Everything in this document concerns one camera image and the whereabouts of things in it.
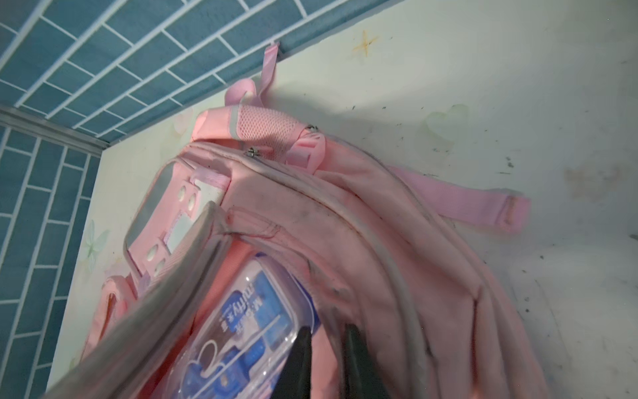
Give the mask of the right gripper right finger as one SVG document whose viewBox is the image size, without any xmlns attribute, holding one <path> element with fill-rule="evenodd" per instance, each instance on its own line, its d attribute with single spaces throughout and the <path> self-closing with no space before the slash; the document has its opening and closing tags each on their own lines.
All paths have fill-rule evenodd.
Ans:
<svg viewBox="0 0 638 399">
<path fill-rule="evenodd" d="M 390 398 L 364 337 L 358 327 L 347 324 L 343 337 L 344 397 Z"/>
</svg>

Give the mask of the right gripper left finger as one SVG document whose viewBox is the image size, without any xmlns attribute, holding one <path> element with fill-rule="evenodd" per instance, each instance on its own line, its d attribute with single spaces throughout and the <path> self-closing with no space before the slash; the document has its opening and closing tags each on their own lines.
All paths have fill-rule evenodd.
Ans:
<svg viewBox="0 0 638 399">
<path fill-rule="evenodd" d="M 312 330 L 301 327 L 288 354 L 271 399 L 309 399 L 312 380 Z"/>
</svg>

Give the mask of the blue pencil case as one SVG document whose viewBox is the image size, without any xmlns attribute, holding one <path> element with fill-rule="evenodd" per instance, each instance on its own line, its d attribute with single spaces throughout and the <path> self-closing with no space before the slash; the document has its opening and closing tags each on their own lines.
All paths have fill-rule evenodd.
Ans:
<svg viewBox="0 0 638 399">
<path fill-rule="evenodd" d="M 153 396 L 269 398 L 304 326 L 320 326 L 308 292 L 274 258 L 254 254 Z"/>
</svg>

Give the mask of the pink student backpack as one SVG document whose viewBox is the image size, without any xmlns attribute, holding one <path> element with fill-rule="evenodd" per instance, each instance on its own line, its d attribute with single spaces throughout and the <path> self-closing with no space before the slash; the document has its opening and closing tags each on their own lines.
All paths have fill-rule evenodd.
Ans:
<svg viewBox="0 0 638 399">
<path fill-rule="evenodd" d="M 123 239 L 78 365 L 50 398 L 155 398 L 248 258 L 274 258 L 310 295 L 310 398 L 345 398 L 354 324 L 390 398 L 546 398 L 523 321 L 453 221 L 517 233 L 529 201 L 391 167 L 264 105 L 261 77 L 202 111 Z"/>
</svg>

